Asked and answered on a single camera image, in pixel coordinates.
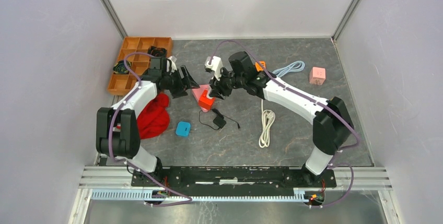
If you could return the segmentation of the pink triangular power strip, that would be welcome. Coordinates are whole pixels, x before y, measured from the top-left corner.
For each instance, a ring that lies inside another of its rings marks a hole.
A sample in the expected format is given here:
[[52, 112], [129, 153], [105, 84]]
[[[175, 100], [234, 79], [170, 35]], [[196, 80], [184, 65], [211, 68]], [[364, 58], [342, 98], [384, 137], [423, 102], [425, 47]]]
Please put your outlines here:
[[197, 101], [197, 105], [203, 112], [208, 112], [215, 101], [214, 98], [209, 96], [210, 90], [210, 85], [200, 85], [199, 88], [192, 89], [192, 94]]

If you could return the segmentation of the red cube socket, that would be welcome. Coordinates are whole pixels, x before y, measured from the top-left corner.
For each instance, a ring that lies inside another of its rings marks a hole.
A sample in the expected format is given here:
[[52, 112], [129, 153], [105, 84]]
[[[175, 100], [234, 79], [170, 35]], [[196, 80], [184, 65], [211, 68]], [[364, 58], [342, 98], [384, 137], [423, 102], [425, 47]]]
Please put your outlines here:
[[205, 89], [201, 93], [201, 95], [197, 101], [199, 107], [202, 109], [203, 112], [208, 112], [209, 110], [211, 110], [214, 102], [215, 102], [215, 98], [209, 96], [208, 89]]

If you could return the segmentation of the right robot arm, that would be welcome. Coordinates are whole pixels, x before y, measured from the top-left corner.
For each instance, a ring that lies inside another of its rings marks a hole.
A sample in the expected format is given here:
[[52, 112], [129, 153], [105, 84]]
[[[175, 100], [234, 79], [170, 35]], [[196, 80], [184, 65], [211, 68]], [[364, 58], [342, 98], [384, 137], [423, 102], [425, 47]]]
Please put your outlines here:
[[209, 81], [210, 96], [224, 99], [234, 89], [244, 89], [262, 100], [279, 104], [300, 115], [313, 126], [314, 149], [304, 164], [302, 181], [316, 186], [339, 148], [354, 132], [354, 125], [344, 101], [338, 97], [320, 98], [284, 82], [266, 70], [257, 70], [247, 52], [229, 57], [231, 70], [227, 70], [220, 57], [210, 56], [205, 70], [213, 73]]

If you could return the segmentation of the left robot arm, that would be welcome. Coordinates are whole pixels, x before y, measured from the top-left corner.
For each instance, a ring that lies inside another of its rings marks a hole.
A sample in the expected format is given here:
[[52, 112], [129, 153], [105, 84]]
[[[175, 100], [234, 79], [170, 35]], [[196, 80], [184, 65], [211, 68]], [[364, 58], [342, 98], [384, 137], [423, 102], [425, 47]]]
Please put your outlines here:
[[164, 180], [164, 172], [157, 168], [159, 158], [141, 147], [137, 117], [157, 95], [168, 90], [174, 98], [186, 96], [187, 90], [199, 88], [185, 65], [177, 66], [172, 58], [152, 57], [149, 67], [136, 75], [130, 92], [111, 107], [97, 112], [96, 150], [116, 161], [144, 170], [144, 179], [151, 186]]

